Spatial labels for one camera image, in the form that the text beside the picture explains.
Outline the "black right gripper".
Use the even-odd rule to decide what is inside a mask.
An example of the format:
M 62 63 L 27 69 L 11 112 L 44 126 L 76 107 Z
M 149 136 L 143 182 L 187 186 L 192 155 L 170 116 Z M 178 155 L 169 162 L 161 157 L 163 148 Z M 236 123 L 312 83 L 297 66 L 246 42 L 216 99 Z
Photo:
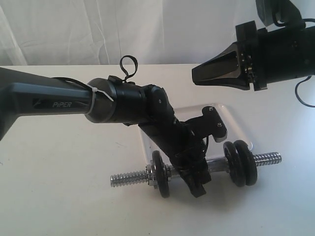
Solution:
M 255 21 L 235 27 L 237 43 L 232 43 L 216 57 L 192 69 L 193 82 L 197 86 L 222 86 L 249 90 L 250 83 L 255 91 L 267 89 L 264 78 L 262 52 Z M 201 74 L 227 74 L 236 71 L 240 65 L 241 74 L 237 77 L 213 77 Z

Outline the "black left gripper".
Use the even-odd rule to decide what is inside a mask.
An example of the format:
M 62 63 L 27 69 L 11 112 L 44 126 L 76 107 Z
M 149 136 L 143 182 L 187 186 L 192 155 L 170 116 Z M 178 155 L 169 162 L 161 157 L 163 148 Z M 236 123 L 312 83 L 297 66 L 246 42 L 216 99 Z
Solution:
M 211 181 L 211 174 L 206 162 L 209 137 L 197 137 L 185 122 L 179 123 L 182 128 L 181 149 L 175 152 L 171 163 L 178 169 L 181 178 L 188 186 L 190 193 L 199 198 L 206 194 L 203 183 Z

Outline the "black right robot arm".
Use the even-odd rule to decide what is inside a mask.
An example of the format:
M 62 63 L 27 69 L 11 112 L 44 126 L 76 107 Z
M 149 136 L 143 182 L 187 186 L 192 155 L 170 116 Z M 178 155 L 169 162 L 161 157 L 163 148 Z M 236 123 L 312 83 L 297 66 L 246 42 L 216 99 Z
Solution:
M 315 28 L 289 0 L 257 0 L 255 21 L 236 25 L 236 41 L 191 71 L 197 86 L 255 91 L 315 73 Z

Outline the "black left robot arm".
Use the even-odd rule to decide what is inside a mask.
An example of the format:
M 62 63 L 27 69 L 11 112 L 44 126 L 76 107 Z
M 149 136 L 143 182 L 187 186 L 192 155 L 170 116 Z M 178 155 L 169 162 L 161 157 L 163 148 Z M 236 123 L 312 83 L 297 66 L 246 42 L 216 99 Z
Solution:
M 73 78 L 45 77 L 0 70 L 0 135 L 20 117 L 83 114 L 92 123 L 137 125 L 166 154 L 174 169 L 198 198 L 211 180 L 206 144 L 179 121 L 165 90 L 138 86 L 116 76 L 82 83 Z

